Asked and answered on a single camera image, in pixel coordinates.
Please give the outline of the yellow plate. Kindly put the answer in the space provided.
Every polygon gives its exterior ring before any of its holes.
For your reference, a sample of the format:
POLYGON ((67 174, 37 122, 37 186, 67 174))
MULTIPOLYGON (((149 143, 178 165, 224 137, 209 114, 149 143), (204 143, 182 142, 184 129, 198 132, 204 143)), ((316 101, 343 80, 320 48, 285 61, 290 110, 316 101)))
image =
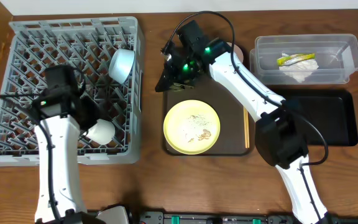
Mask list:
POLYGON ((221 123, 217 112, 200 100, 177 103, 166 113, 163 121, 165 140, 176 152, 201 154, 218 140, 221 123))

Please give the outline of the white cup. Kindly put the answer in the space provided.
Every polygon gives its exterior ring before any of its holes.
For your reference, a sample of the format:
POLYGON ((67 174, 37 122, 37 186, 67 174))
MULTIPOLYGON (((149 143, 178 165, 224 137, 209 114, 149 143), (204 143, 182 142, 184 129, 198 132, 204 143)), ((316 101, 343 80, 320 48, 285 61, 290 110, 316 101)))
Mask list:
POLYGON ((105 145, 112 141, 115 133, 115 127, 111 122, 98 119, 96 124, 86 132, 86 137, 99 145, 105 145))

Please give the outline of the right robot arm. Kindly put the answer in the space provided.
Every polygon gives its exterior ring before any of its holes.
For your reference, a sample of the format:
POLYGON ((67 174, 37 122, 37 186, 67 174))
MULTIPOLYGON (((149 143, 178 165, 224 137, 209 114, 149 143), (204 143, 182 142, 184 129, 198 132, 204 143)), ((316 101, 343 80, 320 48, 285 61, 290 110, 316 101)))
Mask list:
POLYGON ((219 38, 209 40, 196 21, 181 21, 173 34, 179 37, 183 52, 167 40, 162 49, 163 72, 155 91, 193 87, 201 74, 222 85, 254 120, 255 146, 281 175, 295 218, 301 223, 325 222, 328 211, 313 182, 307 142, 295 124, 296 119, 306 118, 246 69, 233 45, 219 38))

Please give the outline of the green yellow snack wrapper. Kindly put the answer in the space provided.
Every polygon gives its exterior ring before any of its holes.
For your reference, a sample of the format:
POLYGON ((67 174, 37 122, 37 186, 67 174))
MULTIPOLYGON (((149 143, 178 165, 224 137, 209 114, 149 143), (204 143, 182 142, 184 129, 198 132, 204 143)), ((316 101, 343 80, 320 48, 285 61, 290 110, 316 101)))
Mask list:
POLYGON ((277 65, 279 67, 282 66, 290 66, 298 62, 302 62, 309 59, 314 59, 315 54, 293 54, 293 55, 287 55, 283 56, 281 58, 277 59, 277 65))

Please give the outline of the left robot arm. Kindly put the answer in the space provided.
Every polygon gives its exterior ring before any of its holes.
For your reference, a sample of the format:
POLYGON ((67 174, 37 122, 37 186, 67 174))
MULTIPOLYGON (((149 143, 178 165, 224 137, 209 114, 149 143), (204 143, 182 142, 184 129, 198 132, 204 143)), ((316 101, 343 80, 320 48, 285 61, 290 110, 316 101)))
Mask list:
POLYGON ((84 95, 81 70, 57 65, 45 70, 46 89, 30 106, 39 149, 40 191, 36 223, 100 223, 87 212, 80 189, 78 141, 100 117, 84 95))

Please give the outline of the white napkin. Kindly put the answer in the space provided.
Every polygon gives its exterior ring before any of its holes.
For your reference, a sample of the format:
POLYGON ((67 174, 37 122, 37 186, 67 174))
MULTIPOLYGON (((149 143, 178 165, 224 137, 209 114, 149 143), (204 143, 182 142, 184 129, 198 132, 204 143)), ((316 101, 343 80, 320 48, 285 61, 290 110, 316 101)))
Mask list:
POLYGON ((315 59, 309 59, 294 63, 293 65, 282 66, 279 70, 286 76, 294 78, 298 83, 302 83, 318 68, 317 61, 315 59))

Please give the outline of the brown serving tray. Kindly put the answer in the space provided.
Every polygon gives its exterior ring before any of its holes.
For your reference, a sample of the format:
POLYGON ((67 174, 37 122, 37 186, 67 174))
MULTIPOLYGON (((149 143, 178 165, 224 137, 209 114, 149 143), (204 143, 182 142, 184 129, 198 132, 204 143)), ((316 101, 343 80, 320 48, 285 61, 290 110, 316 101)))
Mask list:
POLYGON ((174 105, 185 100, 200 100, 217 112, 221 131, 218 140, 201 156, 245 156, 252 151, 248 112, 222 85, 202 75, 194 88, 163 93, 163 115, 174 105))

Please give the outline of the light blue bowl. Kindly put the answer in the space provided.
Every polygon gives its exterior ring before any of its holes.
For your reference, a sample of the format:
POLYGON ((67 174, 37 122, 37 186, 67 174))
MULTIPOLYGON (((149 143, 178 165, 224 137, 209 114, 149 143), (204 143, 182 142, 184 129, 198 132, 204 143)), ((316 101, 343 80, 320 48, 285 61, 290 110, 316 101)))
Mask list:
POLYGON ((109 76, 119 84, 123 84, 132 70, 134 60, 134 51, 118 49, 110 61, 109 76))

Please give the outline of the clear plastic bin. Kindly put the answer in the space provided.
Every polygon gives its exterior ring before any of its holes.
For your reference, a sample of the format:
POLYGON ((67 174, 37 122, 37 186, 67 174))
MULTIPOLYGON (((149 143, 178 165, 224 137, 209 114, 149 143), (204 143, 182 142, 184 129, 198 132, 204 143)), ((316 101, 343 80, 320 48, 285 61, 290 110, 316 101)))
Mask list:
POLYGON ((250 70, 264 85, 347 83, 358 71, 358 41, 352 34, 261 36, 250 70))

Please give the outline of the pink bowl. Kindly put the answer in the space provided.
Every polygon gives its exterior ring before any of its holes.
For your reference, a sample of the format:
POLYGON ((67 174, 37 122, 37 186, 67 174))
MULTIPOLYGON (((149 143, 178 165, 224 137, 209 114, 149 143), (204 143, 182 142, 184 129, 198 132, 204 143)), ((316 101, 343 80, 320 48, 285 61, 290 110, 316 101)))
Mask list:
POLYGON ((243 63, 244 62, 244 54, 243 54, 241 48, 238 47, 236 44, 234 44, 234 53, 237 55, 239 61, 241 63, 243 63))

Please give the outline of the black tray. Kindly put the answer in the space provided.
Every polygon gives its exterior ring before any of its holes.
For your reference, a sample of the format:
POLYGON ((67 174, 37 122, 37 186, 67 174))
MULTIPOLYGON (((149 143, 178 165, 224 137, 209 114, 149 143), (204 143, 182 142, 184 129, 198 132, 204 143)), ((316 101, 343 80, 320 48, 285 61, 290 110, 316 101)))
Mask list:
POLYGON ((345 89, 276 89, 323 135, 329 146, 355 146, 358 130, 352 95, 345 89))

